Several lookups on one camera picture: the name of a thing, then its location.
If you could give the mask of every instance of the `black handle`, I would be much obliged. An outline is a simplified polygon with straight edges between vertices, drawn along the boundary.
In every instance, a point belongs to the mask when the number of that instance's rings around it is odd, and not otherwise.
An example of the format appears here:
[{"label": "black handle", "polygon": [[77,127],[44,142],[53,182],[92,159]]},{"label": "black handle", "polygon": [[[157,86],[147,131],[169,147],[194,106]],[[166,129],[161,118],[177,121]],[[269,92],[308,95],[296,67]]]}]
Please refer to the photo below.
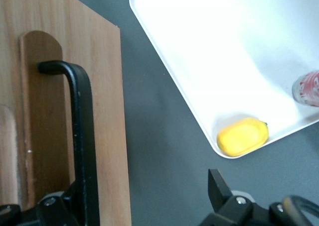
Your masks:
[{"label": "black handle", "polygon": [[69,82],[72,109],[75,189],[80,208],[80,225],[99,226],[99,198],[94,140],[93,104],[90,80],[85,70],[64,61],[38,65],[41,73],[64,74]]}]

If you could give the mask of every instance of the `black clamp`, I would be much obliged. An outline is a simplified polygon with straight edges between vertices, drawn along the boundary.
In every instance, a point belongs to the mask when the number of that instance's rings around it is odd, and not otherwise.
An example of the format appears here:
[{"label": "black clamp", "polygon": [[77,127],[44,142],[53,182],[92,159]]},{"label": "black clamp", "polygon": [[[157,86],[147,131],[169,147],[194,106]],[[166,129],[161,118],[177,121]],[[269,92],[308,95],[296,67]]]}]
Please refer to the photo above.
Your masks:
[{"label": "black clamp", "polygon": [[214,209],[200,226],[312,226],[306,211],[319,218],[319,206],[287,196],[264,209],[247,197],[233,195],[217,169],[208,171],[208,195]]}]

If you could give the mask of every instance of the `screw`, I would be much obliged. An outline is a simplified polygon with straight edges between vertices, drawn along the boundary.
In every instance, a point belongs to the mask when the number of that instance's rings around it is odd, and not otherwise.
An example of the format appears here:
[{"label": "screw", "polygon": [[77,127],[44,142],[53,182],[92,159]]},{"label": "screw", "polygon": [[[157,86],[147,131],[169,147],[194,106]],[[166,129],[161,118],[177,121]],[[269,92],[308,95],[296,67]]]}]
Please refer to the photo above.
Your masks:
[{"label": "screw", "polygon": [[277,209],[282,213],[284,211],[283,206],[281,204],[277,205]]},{"label": "screw", "polygon": [[45,206],[50,206],[50,205],[53,205],[55,203],[56,199],[55,198],[50,198],[50,199],[47,199],[46,201],[44,201],[44,205]]},{"label": "screw", "polygon": [[240,205],[244,205],[247,203],[245,198],[243,197],[237,197],[236,200],[237,200],[237,203],[239,203]]},{"label": "screw", "polygon": [[11,207],[10,207],[10,205],[8,205],[5,209],[0,210],[0,216],[5,215],[5,214],[9,213],[10,211],[11,211]]}]

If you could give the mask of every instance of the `coca-cola can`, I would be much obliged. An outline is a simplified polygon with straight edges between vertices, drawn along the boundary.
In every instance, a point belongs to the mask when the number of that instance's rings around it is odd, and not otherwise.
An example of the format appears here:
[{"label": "coca-cola can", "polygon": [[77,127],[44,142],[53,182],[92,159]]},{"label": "coca-cola can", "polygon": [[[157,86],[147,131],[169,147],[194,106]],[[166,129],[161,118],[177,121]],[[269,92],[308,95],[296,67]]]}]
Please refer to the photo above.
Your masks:
[{"label": "coca-cola can", "polygon": [[319,70],[300,76],[294,82],[292,92],[297,102],[319,107]]}]

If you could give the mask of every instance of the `black metal bar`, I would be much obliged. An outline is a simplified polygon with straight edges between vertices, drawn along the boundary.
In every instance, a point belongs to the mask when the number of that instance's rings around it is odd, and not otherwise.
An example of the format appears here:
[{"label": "black metal bar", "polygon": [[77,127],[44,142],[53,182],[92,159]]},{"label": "black metal bar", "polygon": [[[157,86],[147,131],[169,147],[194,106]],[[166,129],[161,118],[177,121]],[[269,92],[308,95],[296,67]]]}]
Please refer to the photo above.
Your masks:
[{"label": "black metal bar", "polygon": [[208,196],[215,212],[233,196],[233,193],[217,169],[210,169],[208,171]]},{"label": "black metal bar", "polygon": [[64,74],[70,85],[74,145],[75,184],[80,207],[79,223],[99,226],[99,201],[94,140],[93,104],[90,80],[85,70],[64,61],[38,65],[41,73]]}]

